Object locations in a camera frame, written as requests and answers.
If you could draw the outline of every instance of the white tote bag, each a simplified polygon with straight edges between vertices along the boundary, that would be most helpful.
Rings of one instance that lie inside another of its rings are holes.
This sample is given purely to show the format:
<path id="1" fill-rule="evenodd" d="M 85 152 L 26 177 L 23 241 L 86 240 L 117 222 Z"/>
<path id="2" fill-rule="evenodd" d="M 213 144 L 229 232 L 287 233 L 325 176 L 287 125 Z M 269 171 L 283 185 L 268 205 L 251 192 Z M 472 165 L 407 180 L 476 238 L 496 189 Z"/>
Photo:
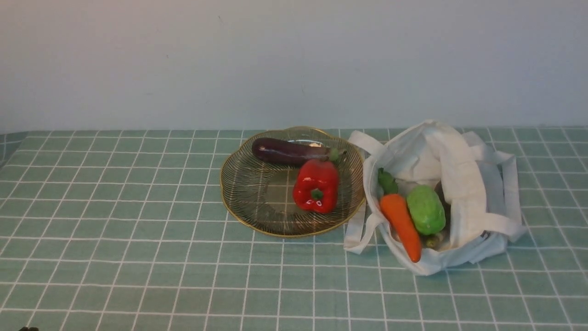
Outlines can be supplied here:
<path id="1" fill-rule="evenodd" d="M 363 186 L 372 213 L 365 221 L 359 216 L 348 222 L 343 245 L 346 251 L 361 254 L 378 228 L 405 268 L 427 276 L 503 253 L 508 241 L 514 242 L 526 232 L 520 212 L 516 157 L 494 151 L 475 133 L 462 135 L 448 125 L 427 120 L 385 145 L 360 131 L 354 131 L 349 142 L 369 154 L 363 164 Z M 502 166 L 502 176 L 498 166 Z M 423 248 L 417 263 L 392 236 L 389 222 L 380 211 L 380 167 L 396 178 L 403 196 L 417 184 L 434 186 L 440 180 L 445 200 L 451 205 L 449 240 L 438 250 Z"/>

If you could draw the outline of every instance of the carrot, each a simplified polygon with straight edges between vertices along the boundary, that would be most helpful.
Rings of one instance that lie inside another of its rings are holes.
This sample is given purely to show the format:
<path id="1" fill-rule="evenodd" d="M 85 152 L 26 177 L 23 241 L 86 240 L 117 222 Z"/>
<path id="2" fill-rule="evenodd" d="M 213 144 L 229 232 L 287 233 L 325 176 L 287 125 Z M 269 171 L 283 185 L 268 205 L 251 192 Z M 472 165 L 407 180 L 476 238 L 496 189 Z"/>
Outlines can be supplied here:
<path id="1" fill-rule="evenodd" d="M 392 175 L 384 171 L 384 168 L 378 169 L 377 180 L 384 189 L 384 196 L 380 199 L 380 211 L 396 230 L 410 260 L 417 263 L 420 261 L 422 244 L 410 217 L 406 199 L 398 194 L 398 185 Z"/>

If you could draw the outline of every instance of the bell pepper stem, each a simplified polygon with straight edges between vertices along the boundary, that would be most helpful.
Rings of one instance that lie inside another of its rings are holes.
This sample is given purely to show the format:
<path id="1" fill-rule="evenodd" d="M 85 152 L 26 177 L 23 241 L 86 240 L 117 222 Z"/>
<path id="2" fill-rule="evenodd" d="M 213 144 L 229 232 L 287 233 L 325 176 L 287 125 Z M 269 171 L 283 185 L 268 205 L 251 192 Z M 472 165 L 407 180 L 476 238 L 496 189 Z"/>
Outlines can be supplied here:
<path id="1" fill-rule="evenodd" d="M 314 190 L 310 191 L 310 196 L 313 200 L 320 200 L 323 198 L 323 193 L 318 188 L 315 188 Z"/>

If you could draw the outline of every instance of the red bell pepper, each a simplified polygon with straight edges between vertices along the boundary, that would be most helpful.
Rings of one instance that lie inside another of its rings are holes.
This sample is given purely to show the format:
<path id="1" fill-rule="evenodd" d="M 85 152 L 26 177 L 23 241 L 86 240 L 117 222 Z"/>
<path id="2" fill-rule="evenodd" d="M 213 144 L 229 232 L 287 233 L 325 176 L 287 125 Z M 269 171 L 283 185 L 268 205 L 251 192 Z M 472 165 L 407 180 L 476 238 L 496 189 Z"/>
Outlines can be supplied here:
<path id="1" fill-rule="evenodd" d="M 309 160 L 300 168 L 292 195 L 300 209 L 326 214 L 337 205 L 338 187 L 339 172 L 331 161 Z"/>

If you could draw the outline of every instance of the purple eggplant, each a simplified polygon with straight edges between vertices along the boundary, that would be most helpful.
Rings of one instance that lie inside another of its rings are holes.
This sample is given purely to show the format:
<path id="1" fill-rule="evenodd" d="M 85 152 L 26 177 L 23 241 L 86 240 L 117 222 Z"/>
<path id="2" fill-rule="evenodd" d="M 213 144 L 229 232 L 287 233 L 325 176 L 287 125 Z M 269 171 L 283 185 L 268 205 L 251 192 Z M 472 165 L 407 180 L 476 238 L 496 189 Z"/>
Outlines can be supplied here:
<path id="1" fill-rule="evenodd" d="M 312 159 L 335 162 L 345 153 L 337 148 L 302 145 L 268 137 L 257 138 L 251 149 L 253 155 L 264 162 L 289 166 L 302 166 Z"/>

